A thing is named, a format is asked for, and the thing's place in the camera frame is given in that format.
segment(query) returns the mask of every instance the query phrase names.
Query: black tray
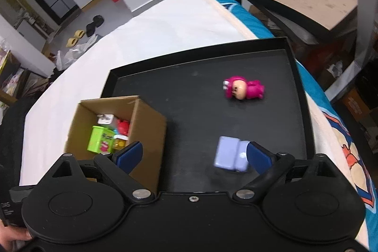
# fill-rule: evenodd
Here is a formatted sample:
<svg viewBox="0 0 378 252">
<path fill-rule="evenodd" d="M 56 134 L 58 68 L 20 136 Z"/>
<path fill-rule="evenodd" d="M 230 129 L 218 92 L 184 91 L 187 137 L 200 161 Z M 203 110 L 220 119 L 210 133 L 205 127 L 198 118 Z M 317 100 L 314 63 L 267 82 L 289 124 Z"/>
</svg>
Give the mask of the black tray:
<svg viewBox="0 0 378 252">
<path fill-rule="evenodd" d="M 233 75 L 259 79 L 264 99 L 226 99 L 222 83 Z M 101 97 L 124 95 L 140 95 L 167 117 L 161 191 L 234 191 L 255 178 L 253 170 L 213 166 L 220 136 L 297 159 L 314 155 L 306 96 L 286 38 L 202 47 L 113 69 Z"/>
<path fill-rule="evenodd" d="M 324 42 L 329 42 L 335 39 L 335 37 L 349 25 L 351 19 L 357 15 L 357 7 L 352 10 L 342 21 L 339 22 L 334 28 L 328 30 L 318 22 L 312 20 L 306 15 L 278 2 L 275 0 L 248 0 L 250 3 L 257 7 L 263 6 L 268 10 L 278 13 L 279 15 L 293 21 L 294 23 L 305 28 L 311 34 L 320 38 Z"/>
</svg>

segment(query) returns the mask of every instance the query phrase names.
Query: bed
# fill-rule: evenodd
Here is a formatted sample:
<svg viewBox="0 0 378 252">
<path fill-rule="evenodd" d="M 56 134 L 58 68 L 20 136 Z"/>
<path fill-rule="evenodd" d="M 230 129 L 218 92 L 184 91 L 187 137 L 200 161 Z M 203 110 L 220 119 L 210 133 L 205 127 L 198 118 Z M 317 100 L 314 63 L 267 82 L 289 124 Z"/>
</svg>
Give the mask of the bed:
<svg viewBox="0 0 378 252">
<path fill-rule="evenodd" d="M 109 70 L 156 56 L 242 40 L 271 38 L 235 0 L 164 0 L 102 38 L 39 98 L 25 119 L 20 185 L 36 184 L 64 152 L 77 103 L 99 98 Z M 378 251 L 376 194 L 343 122 L 297 63 L 306 91 L 315 149 L 326 153 L 365 202 L 357 240 Z"/>
</svg>

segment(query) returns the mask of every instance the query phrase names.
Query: black slipper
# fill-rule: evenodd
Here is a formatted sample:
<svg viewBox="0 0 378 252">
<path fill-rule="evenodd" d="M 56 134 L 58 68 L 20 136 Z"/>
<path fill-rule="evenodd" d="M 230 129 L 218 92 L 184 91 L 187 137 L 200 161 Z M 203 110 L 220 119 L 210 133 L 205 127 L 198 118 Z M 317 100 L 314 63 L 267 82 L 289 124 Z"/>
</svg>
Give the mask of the black slipper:
<svg viewBox="0 0 378 252">
<path fill-rule="evenodd" d="M 96 27 L 100 27 L 103 24 L 103 21 L 104 19 L 101 15 L 96 15 L 93 18 L 93 22 L 95 23 Z"/>
<path fill-rule="evenodd" d="M 96 30 L 96 23 L 92 22 L 88 25 L 86 25 L 86 36 L 89 38 L 94 35 Z"/>
</svg>

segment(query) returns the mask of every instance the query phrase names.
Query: red toy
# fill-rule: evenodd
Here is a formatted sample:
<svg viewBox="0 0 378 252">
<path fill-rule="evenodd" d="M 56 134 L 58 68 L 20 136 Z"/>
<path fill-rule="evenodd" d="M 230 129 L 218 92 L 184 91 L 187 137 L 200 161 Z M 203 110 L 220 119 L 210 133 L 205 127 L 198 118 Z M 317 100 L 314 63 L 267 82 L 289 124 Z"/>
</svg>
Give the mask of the red toy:
<svg viewBox="0 0 378 252">
<path fill-rule="evenodd" d="M 122 121 L 117 119 L 117 130 L 121 135 L 128 136 L 130 123 L 129 121 Z"/>
<path fill-rule="evenodd" d="M 235 97 L 238 100 L 247 100 L 251 98 L 263 98 L 265 86 L 259 80 L 247 81 L 241 76 L 232 76 L 223 81 L 223 90 L 226 97 Z"/>
</svg>

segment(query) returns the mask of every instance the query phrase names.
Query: cartoon print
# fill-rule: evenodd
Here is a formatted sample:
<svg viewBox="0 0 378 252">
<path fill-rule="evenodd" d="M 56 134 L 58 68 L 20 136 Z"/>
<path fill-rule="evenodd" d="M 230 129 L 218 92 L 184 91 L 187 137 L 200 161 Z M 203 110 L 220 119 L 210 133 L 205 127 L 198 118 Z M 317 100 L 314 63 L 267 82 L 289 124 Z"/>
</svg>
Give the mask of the cartoon print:
<svg viewBox="0 0 378 252">
<path fill-rule="evenodd" d="M 341 150 L 343 151 L 347 160 L 352 179 L 356 185 L 357 192 L 365 203 L 365 207 L 371 212 L 376 212 L 376 200 L 373 192 L 373 184 L 369 173 L 360 156 L 358 155 L 357 148 L 350 137 L 347 128 L 335 116 L 328 114 L 322 110 L 324 116 L 331 124 L 333 131 L 340 143 Z"/>
<path fill-rule="evenodd" d="M 100 151 L 101 151 L 101 152 L 107 152 L 108 149 L 109 149 L 109 142 L 107 142 L 107 141 L 102 141 L 102 142 L 101 142 Z"/>
</svg>

